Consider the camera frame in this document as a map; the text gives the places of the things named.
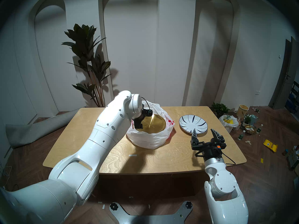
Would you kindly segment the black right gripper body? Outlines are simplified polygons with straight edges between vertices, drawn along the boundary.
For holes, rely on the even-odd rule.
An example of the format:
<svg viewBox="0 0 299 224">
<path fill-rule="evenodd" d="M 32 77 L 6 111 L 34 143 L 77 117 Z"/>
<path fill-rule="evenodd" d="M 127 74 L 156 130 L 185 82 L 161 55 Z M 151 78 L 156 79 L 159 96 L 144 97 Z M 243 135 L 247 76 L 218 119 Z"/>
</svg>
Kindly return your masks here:
<svg viewBox="0 0 299 224">
<path fill-rule="evenodd" d="M 198 151 L 195 153 L 195 157 L 203 157 L 204 161 L 211 158 L 220 160 L 222 158 L 222 150 L 226 148 L 225 143 L 214 141 L 214 138 L 210 142 L 199 142 L 198 144 L 191 144 L 192 150 Z"/>
</svg>

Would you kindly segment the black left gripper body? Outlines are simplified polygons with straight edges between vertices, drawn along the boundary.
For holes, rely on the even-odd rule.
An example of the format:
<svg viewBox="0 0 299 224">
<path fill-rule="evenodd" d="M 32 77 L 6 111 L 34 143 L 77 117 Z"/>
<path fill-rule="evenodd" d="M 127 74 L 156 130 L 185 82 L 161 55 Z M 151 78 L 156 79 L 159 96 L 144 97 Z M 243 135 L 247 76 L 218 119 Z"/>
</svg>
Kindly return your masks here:
<svg viewBox="0 0 299 224">
<path fill-rule="evenodd" d="M 143 121 L 145 117 L 151 117 L 153 115 L 153 111 L 151 109 L 142 108 L 141 113 L 137 118 L 133 118 L 133 120 Z"/>
</svg>

